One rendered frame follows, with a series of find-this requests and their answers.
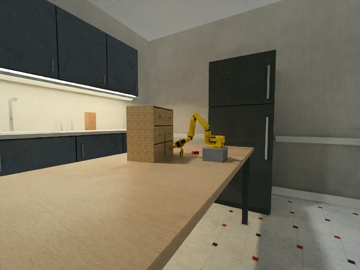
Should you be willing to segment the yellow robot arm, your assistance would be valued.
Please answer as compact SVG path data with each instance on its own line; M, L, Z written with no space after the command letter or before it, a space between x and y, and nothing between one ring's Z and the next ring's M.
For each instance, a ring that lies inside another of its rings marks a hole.
M211 127L206 123L206 121L197 112L195 112L193 114L193 116L191 117L190 129L189 129L189 132L187 132L188 137L180 140L181 145L184 145L185 143L187 143L188 141L193 139L193 136L195 135L196 120L198 120L199 123L205 129L205 131L204 131L205 143L209 144L209 145L207 145L208 148L220 149L220 148L224 147L224 144L222 143L222 136L211 135L211 130L210 130ZM211 137L210 142L209 142L209 137Z

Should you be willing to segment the wooden drawer front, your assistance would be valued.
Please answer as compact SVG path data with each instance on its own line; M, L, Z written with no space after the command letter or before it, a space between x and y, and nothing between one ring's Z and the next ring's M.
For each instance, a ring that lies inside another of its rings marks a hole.
M154 126L154 143L164 141L164 126Z
M173 149L170 148L173 146L173 141L166 141L165 142L165 157L171 155L173 153Z
M164 158L164 143L154 144L154 161Z
M154 107L154 124L164 124L164 109Z
M165 141L173 139L173 126L165 126Z
M173 124L173 112L165 110L165 124Z

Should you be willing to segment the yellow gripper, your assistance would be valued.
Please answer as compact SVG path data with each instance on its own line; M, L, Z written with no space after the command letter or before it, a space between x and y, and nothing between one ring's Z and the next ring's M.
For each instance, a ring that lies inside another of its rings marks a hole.
M185 144L184 144L184 145L181 145L180 140L181 140L181 139L179 139L179 141L176 141L176 142L175 142L175 145L172 146L172 147L170 148L170 150L171 150L171 149L174 149L174 148L180 148L180 149L181 149L181 151L180 151L180 156L183 156L183 149L182 149L182 147L183 147Z

